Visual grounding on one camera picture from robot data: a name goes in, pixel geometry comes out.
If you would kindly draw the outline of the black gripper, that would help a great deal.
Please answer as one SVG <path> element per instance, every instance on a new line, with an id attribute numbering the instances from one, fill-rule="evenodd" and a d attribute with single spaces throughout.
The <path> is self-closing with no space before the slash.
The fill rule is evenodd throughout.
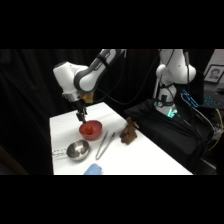
<path id="1" fill-rule="evenodd" d="M 78 111 L 78 113 L 76 113 L 76 116 L 78 118 L 79 121 L 81 121 L 81 117 L 80 114 L 82 114 L 82 122 L 86 123 L 86 107 L 85 107 L 85 101 L 83 99 L 80 98 L 79 95 L 77 95 L 76 93 L 73 94 L 65 94 L 63 93 L 62 96 L 67 99 L 73 106 L 73 108 L 75 110 Z"/>

